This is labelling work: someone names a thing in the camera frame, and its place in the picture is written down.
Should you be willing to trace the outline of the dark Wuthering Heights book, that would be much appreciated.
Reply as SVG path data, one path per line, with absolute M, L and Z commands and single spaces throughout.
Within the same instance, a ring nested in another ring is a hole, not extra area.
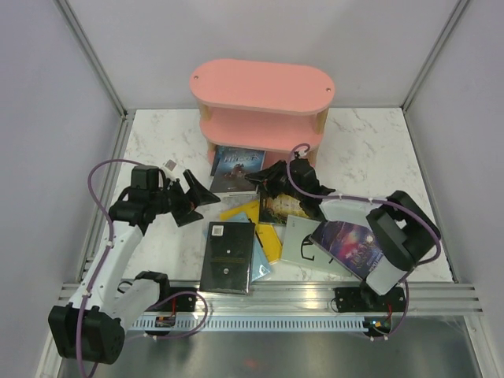
M 264 160 L 263 150 L 226 146 L 209 190 L 219 196 L 255 195 L 257 186 L 245 175 L 260 171 Z

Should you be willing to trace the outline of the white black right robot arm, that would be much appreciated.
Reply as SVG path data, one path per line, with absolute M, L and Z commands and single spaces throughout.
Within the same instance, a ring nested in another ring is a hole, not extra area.
M 394 286 L 440 256 L 439 229 L 404 191 L 385 198 L 338 194 L 300 157 L 245 177 L 270 198 L 295 198 L 318 221 L 309 241 L 362 281 L 359 298 L 367 309 L 379 309 Z

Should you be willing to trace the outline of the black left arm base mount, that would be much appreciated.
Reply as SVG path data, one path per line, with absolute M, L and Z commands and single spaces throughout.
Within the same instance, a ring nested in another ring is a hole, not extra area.
M 195 310 L 197 290 L 193 287 L 170 287 L 163 289 L 156 303 L 148 311 L 161 311 L 177 314 Z

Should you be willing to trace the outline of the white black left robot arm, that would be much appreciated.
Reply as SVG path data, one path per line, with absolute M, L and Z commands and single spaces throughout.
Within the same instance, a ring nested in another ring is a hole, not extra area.
M 54 306 L 48 316 L 58 354 L 79 362 L 112 365 L 119 357 L 128 329 L 148 309 L 171 305 L 169 278 L 142 271 L 122 295 L 117 288 L 127 264 L 148 227 L 160 215 L 170 214 L 183 227 L 203 216 L 199 206 L 220 202 L 188 169 L 188 187 L 164 168 L 137 165 L 128 187 L 105 211 L 108 235 L 101 241 L 83 282 L 65 306 Z

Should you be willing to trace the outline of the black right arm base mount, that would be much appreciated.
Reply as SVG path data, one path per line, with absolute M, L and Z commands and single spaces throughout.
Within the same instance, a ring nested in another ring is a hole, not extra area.
M 385 295 L 368 287 L 336 287 L 334 294 L 340 313 L 396 313 L 406 309 L 406 294 L 401 287 L 394 287 Z

